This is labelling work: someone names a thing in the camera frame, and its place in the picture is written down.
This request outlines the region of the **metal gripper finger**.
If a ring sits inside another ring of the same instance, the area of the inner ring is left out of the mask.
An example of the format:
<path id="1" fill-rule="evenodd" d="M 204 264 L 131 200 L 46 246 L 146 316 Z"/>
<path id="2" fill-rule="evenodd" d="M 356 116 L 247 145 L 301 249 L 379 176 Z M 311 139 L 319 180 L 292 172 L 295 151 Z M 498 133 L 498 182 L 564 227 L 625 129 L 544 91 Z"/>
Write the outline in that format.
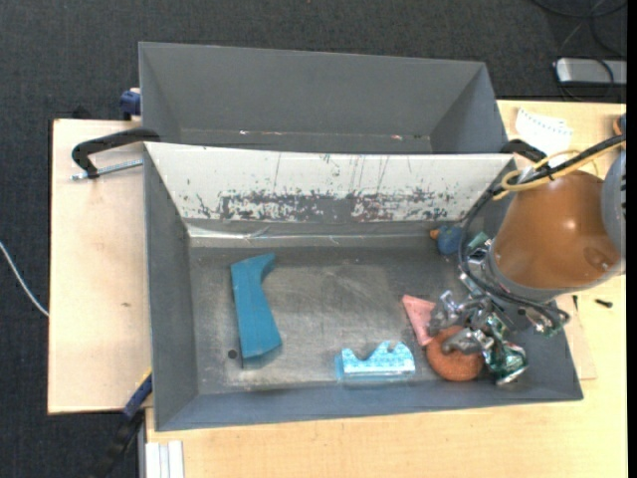
<path id="1" fill-rule="evenodd" d="M 447 337 L 441 349 L 444 354 L 458 351 L 465 356 L 489 351 L 495 344 L 495 338 L 487 335 L 482 330 L 460 328 L 454 335 Z"/>
<path id="2" fill-rule="evenodd" d="M 463 326 L 467 317 L 467 304 L 456 303 L 452 292 L 444 292 L 435 307 L 430 312 L 427 325 L 427 333 L 430 337 L 436 337 L 441 331 L 452 326 Z"/>

